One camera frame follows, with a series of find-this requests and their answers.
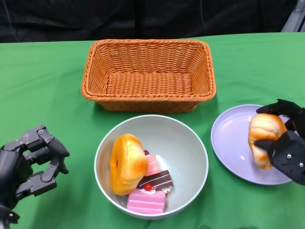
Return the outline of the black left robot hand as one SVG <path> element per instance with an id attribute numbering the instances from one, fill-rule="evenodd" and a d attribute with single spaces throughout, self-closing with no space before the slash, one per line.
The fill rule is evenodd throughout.
<path id="1" fill-rule="evenodd" d="M 0 203 L 14 209 L 30 195 L 56 188 L 56 176 L 67 174 L 66 147 L 40 125 L 22 133 L 0 149 Z"/>

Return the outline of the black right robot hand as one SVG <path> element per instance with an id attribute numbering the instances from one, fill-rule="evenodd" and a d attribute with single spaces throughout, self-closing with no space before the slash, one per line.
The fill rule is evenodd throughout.
<path id="1" fill-rule="evenodd" d="M 294 102 L 278 99 L 256 111 L 288 117 L 286 131 L 276 140 L 264 137 L 254 141 L 254 146 L 266 150 L 270 164 L 292 181 L 305 184 L 305 109 Z"/>

